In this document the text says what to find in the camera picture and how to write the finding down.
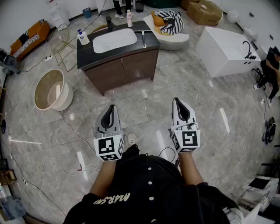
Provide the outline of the grey floor appliance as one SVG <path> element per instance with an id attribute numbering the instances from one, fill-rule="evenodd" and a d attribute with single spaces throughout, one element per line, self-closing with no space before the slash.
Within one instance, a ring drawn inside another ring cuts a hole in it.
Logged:
<path id="1" fill-rule="evenodd" d="M 17 59 L 9 55 L 4 49 L 0 48 L 0 66 L 2 67 L 2 71 L 6 75 L 19 74 L 20 70 L 20 63 Z"/>

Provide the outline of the marble side table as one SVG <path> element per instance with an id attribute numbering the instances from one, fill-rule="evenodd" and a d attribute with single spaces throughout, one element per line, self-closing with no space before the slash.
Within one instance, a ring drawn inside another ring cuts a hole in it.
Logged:
<path id="1" fill-rule="evenodd" d="M 246 202 L 260 204 L 259 211 L 263 212 L 276 195 L 278 183 L 279 178 L 255 175 L 241 185 L 238 194 Z"/>

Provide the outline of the person's black buttoned shirt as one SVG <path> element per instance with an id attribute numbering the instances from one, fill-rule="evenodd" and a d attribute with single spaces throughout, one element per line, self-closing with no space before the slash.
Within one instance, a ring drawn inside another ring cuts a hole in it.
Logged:
<path id="1" fill-rule="evenodd" d="M 187 185 L 180 166 L 136 146 L 116 160 L 113 181 L 101 198 L 88 193 L 63 224 L 239 224 L 237 204 L 203 181 Z"/>

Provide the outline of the wooden crate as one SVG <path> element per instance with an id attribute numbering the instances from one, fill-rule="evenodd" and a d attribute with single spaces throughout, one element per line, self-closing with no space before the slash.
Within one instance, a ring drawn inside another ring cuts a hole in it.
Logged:
<path id="1" fill-rule="evenodd" d="M 11 185 L 16 181 L 14 170 L 0 171 L 0 186 Z"/>

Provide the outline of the black wheeled device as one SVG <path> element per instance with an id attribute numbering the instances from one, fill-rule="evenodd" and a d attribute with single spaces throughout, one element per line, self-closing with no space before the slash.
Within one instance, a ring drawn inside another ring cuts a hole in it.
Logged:
<path id="1" fill-rule="evenodd" d="M 265 142 L 265 144 L 269 144 L 272 142 L 276 130 L 274 117 L 271 117 L 269 121 L 266 121 L 265 126 L 266 126 L 266 130 L 262 136 L 262 141 Z"/>

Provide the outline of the white pump bottle, blue cap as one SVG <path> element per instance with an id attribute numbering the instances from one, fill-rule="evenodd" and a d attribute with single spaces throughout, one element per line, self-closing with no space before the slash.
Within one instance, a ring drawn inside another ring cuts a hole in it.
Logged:
<path id="1" fill-rule="evenodd" d="M 81 29 L 79 29 L 77 32 L 78 32 L 77 38 L 79 39 L 81 45 L 86 45 L 86 44 L 90 43 L 90 40 L 89 40 L 86 32 L 81 31 Z"/>

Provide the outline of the person's right forearm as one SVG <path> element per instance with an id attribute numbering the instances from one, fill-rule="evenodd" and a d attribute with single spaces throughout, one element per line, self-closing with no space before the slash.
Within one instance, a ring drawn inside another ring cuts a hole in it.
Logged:
<path id="1" fill-rule="evenodd" d="M 179 153 L 179 165 L 182 177 L 187 185 L 198 185 L 203 182 L 191 153 Z"/>

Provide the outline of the person's left forearm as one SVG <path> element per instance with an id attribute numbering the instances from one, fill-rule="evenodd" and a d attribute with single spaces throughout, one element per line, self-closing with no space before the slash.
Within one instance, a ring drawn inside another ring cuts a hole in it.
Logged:
<path id="1" fill-rule="evenodd" d="M 107 191 L 113 181 L 116 169 L 116 160 L 103 162 L 99 174 L 90 189 L 90 193 L 101 198 L 106 197 Z"/>

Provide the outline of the wooden vanity cabinet, dark top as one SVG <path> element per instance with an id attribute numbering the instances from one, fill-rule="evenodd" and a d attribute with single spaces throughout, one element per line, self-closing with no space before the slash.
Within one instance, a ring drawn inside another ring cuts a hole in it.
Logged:
<path id="1" fill-rule="evenodd" d="M 145 21 L 136 21 L 132 30 L 150 30 Z M 154 79 L 160 43 L 153 32 L 145 33 L 146 48 L 142 34 L 135 32 L 136 43 L 104 53 L 95 53 L 90 42 L 77 42 L 77 67 L 81 69 L 96 89 L 103 95 L 106 91 L 142 79 Z"/>

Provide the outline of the black and white striped blanket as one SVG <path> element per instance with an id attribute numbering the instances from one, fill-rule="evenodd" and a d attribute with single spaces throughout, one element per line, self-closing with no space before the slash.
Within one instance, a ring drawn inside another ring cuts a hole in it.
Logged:
<path id="1" fill-rule="evenodd" d="M 155 30 L 159 34 L 170 36 L 179 34 L 184 29 L 184 23 L 180 12 L 174 12 L 172 10 L 157 10 L 154 12 L 155 15 L 163 18 L 165 26 L 156 27 Z"/>

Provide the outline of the white sink basin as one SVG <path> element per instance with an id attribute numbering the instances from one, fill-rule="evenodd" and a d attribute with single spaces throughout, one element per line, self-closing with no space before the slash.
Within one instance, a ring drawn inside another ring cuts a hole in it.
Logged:
<path id="1" fill-rule="evenodd" d="M 92 44 L 95 53 L 104 53 L 110 50 L 132 45 L 136 43 L 137 40 L 138 38 L 134 31 L 130 28 L 125 28 L 95 37 Z"/>

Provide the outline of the orange sofa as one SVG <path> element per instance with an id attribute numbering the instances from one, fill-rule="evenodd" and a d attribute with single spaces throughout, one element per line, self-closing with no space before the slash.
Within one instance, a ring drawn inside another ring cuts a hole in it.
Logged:
<path id="1" fill-rule="evenodd" d="M 33 37 L 36 34 L 39 34 L 39 39 L 33 42 L 18 58 L 17 60 L 21 60 L 26 54 L 28 54 L 31 50 L 41 44 L 43 41 L 47 40 L 48 34 L 50 31 L 50 26 L 47 21 L 44 19 L 39 20 L 33 26 L 31 26 L 26 32 L 24 32 L 11 46 L 10 46 L 10 55 L 13 54 L 21 47 L 23 44 Z"/>

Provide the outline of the white squeegee with dark handle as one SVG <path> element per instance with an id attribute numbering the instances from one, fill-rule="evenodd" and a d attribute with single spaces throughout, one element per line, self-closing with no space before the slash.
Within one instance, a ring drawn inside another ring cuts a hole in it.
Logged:
<path id="1" fill-rule="evenodd" d="M 151 30 L 134 30 L 134 32 L 139 32 L 139 33 L 142 34 L 143 48 L 146 48 L 145 33 L 146 32 L 152 32 L 152 31 Z"/>

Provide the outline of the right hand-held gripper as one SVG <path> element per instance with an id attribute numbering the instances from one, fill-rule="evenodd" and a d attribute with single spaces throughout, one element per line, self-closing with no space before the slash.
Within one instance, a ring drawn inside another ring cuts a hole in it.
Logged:
<path id="1" fill-rule="evenodd" d="M 184 100 L 174 98 L 172 120 L 174 126 L 169 129 L 169 134 L 177 153 L 192 153 L 199 148 L 201 130 L 198 129 L 198 122 L 195 122 L 193 108 Z"/>

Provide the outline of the pink bottle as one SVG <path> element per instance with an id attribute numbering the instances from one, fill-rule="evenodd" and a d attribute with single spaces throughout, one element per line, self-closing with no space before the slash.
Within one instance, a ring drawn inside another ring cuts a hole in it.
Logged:
<path id="1" fill-rule="evenodd" d="M 126 18 L 127 18 L 127 26 L 129 28 L 133 26 L 132 16 L 133 16 L 133 13 L 131 12 L 131 10 L 127 10 Z"/>

